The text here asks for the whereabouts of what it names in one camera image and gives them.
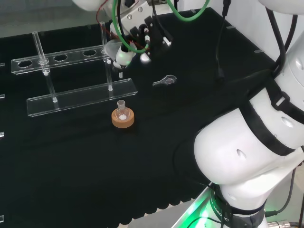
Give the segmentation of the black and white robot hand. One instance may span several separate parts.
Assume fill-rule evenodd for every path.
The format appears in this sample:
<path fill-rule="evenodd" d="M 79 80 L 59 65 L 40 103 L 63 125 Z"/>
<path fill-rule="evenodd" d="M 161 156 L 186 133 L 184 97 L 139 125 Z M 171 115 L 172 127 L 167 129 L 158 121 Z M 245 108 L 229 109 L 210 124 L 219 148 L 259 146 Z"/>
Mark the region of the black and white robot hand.
<path fill-rule="evenodd" d="M 106 45 L 106 53 L 119 71 L 127 68 L 136 55 L 147 64 L 167 50 L 173 37 L 155 15 L 147 0 L 113 0 L 109 4 L 110 31 L 115 45 Z"/>

